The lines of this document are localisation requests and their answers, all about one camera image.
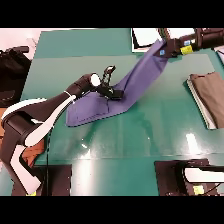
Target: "white floor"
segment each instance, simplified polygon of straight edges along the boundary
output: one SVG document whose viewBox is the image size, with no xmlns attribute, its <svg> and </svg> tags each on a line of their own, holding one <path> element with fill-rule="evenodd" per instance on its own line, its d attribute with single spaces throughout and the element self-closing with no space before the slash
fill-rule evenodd
<svg viewBox="0 0 224 224">
<path fill-rule="evenodd" d="M 30 52 L 26 56 L 32 59 L 42 31 L 70 29 L 94 28 L 0 28 L 0 50 L 5 51 L 10 47 L 29 46 Z"/>
</svg>

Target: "green table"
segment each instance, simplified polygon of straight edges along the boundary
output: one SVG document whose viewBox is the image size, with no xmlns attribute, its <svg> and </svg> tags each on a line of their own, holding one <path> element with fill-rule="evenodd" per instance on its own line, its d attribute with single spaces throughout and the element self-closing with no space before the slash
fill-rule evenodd
<svg viewBox="0 0 224 224">
<path fill-rule="evenodd" d="M 117 67 L 112 78 L 116 83 L 139 57 L 131 52 L 130 29 L 43 32 L 22 100 L 53 97 L 81 75 L 102 74 L 112 64 Z M 214 70 L 224 78 L 218 56 L 201 50 L 170 59 L 124 114 L 68 128 L 63 113 L 52 133 L 49 162 L 73 165 L 71 195 L 158 195 L 157 160 L 208 158 L 210 164 L 224 165 L 224 130 L 206 129 L 184 83 L 191 73 Z M 46 164 L 45 154 L 37 164 Z M 10 195 L 11 186 L 3 169 L 0 195 Z"/>
</svg>

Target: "robotic arm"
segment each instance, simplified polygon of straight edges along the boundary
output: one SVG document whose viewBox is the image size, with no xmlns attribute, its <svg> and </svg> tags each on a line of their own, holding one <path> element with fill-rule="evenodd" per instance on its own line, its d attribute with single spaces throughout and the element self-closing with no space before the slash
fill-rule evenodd
<svg viewBox="0 0 224 224">
<path fill-rule="evenodd" d="M 53 128 L 61 113 L 89 91 L 97 91 L 111 100 L 121 99 L 123 91 L 113 90 L 104 79 L 114 71 L 109 66 L 101 80 L 95 73 L 82 76 L 63 93 L 51 99 L 30 99 L 9 107 L 2 116 L 5 135 L 0 158 L 12 180 L 27 194 L 35 192 L 43 182 L 43 175 L 32 170 L 22 159 L 26 147 L 37 144 Z"/>
</svg>

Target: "brown leather object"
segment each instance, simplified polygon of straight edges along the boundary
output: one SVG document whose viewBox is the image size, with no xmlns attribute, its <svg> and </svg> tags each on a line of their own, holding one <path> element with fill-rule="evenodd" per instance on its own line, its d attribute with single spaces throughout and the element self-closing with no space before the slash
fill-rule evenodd
<svg viewBox="0 0 224 224">
<path fill-rule="evenodd" d="M 218 72 L 207 75 L 191 75 L 190 79 L 211 113 L 217 128 L 224 128 L 224 81 Z"/>
<path fill-rule="evenodd" d="M 6 109 L 7 108 L 0 108 L 0 122 L 1 122 L 1 117 Z M 4 136 L 4 129 L 0 125 L 0 150 L 1 150 L 3 136 Z M 38 142 L 36 145 L 32 147 L 26 148 L 22 154 L 22 158 L 30 167 L 32 167 L 34 165 L 36 157 L 39 154 L 42 154 L 43 152 L 44 152 L 44 139 L 42 139 L 40 142 Z"/>
</svg>

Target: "teal tabletop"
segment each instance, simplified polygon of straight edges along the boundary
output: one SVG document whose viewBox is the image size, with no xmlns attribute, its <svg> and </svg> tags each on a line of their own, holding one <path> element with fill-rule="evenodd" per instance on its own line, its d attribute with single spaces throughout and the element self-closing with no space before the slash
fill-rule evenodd
<svg viewBox="0 0 224 224">
<path fill-rule="evenodd" d="M 52 31 L 41 34 L 22 100 L 53 97 L 81 75 L 103 74 L 116 65 L 112 84 L 130 71 L 142 54 L 131 52 L 130 29 Z M 161 76 L 126 113 L 75 128 L 65 113 L 55 125 L 50 164 L 72 164 L 71 195 L 158 195 L 154 161 L 208 158 L 224 165 L 224 130 L 207 130 L 186 86 L 192 73 L 223 66 L 212 50 L 169 59 Z M 36 164 L 46 164 L 42 154 Z M 0 195 L 12 182 L 0 173 Z"/>
</svg>

